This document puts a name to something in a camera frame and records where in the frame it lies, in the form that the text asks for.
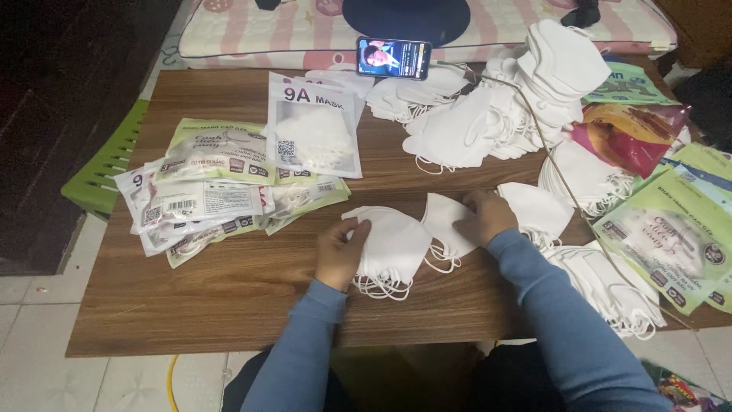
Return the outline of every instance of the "pink striped mattress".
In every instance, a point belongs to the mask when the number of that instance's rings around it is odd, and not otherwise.
[[[433,51],[447,62],[485,62],[523,44],[527,27],[559,19],[573,0],[468,0],[471,22],[456,41]],[[676,33],[651,0],[600,0],[599,23],[588,29],[603,52],[663,54]],[[340,15],[340,0],[293,0],[275,11],[254,0],[195,0],[180,38],[188,67],[356,68],[356,38]]]

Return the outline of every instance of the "black pants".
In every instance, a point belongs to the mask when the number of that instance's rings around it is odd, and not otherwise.
[[[254,378],[272,347],[251,358],[224,389],[222,412],[239,412]],[[467,411],[564,412],[564,401],[549,379],[536,343],[502,345],[476,365]],[[348,393],[331,369],[326,389],[326,412],[356,411]]]

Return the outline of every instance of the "hand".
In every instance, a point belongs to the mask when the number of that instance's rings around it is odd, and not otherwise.
[[[350,240],[346,234],[354,231]],[[371,232],[371,221],[359,224],[348,218],[331,226],[318,236],[315,245],[315,278],[333,289],[346,292],[361,262],[361,252]]]
[[[453,227],[468,239],[477,238],[481,246],[487,246],[504,230],[518,229],[518,220],[508,202],[493,191],[472,191],[463,203],[478,216],[478,225],[456,221]]]

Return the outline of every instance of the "yellow cable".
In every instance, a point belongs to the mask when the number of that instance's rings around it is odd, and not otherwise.
[[[457,68],[459,68],[459,69],[461,69],[463,71],[473,73],[474,76],[480,76],[481,78],[484,78],[486,80],[497,81],[500,84],[505,84],[506,86],[511,87],[512,89],[514,89],[514,90],[516,90],[518,92],[518,94],[523,99],[523,102],[526,104],[526,107],[529,108],[529,113],[531,113],[531,119],[534,121],[534,125],[536,125],[536,127],[537,127],[537,133],[539,134],[539,137],[542,140],[542,146],[544,147],[544,151],[547,153],[547,157],[549,157],[549,161],[554,166],[554,169],[556,169],[557,174],[559,175],[559,179],[561,180],[562,184],[564,185],[565,188],[567,188],[567,192],[569,193],[569,196],[572,197],[572,201],[575,203],[575,206],[577,207],[577,209],[579,209],[579,211],[580,211],[580,217],[582,219],[584,219],[585,223],[587,223],[587,226],[589,226],[590,232],[592,232],[592,235],[594,235],[595,239],[597,239],[597,242],[600,245],[600,248],[602,249],[602,253],[605,255],[605,258],[608,259],[608,262],[610,262],[610,264],[613,266],[613,268],[616,270],[616,272],[618,272],[618,274],[621,276],[621,278],[623,278],[623,280],[625,280],[626,283],[632,285],[632,283],[625,277],[625,275],[623,274],[623,272],[620,270],[620,268],[618,268],[618,266],[615,264],[615,262],[613,261],[613,259],[610,257],[610,252],[608,252],[608,250],[605,248],[604,242],[600,239],[600,237],[597,234],[597,232],[595,232],[595,229],[592,226],[591,219],[585,214],[585,211],[580,206],[580,203],[577,201],[577,198],[575,198],[575,194],[572,192],[572,189],[569,188],[569,184],[564,179],[564,175],[562,175],[561,171],[559,170],[559,166],[554,161],[554,157],[552,156],[551,151],[549,150],[549,147],[547,147],[547,142],[544,139],[544,133],[542,133],[542,129],[539,127],[539,120],[537,119],[537,115],[534,113],[534,110],[531,108],[531,105],[529,104],[529,100],[523,94],[523,92],[521,91],[521,88],[519,86],[516,86],[515,84],[509,83],[507,81],[498,80],[497,78],[492,78],[492,77],[486,76],[486,75],[484,75],[482,73],[475,72],[470,67],[461,67],[460,65],[456,65],[456,64],[448,63],[448,62],[438,62],[438,64],[439,65],[449,65],[449,66],[457,67]],[[661,312],[663,312],[663,313],[667,314],[668,316],[672,317],[676,322],[680,323],[685,328],[691,330],[692,332],[694,332],[694,335],[696,335],[697,329],[692,328],[691,326],[687,325],[683,320],[679,319],[676,315],[672,314],[668,310],[662,308],[656,302],[653,302],[650,299],[648,300],[648,302],[652,303],[655,307],[657,307],[659,310],[661,310]]]
[[[178,355],[173,355],[171,365],[168,367],[168,378],[166,379],[166,386],[168,387],[168,401],[171,403],[171,409],[173,412],[180,412],[178,411],[178,405],[176,405],[176,398],[173,396],[173,368],[176,367],[177,360]]]

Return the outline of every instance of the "black hat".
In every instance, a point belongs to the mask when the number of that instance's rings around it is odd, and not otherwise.
[[[343,18],[367,37],[439,47],[468,28],[470,7],[466,0],[343,0]]]

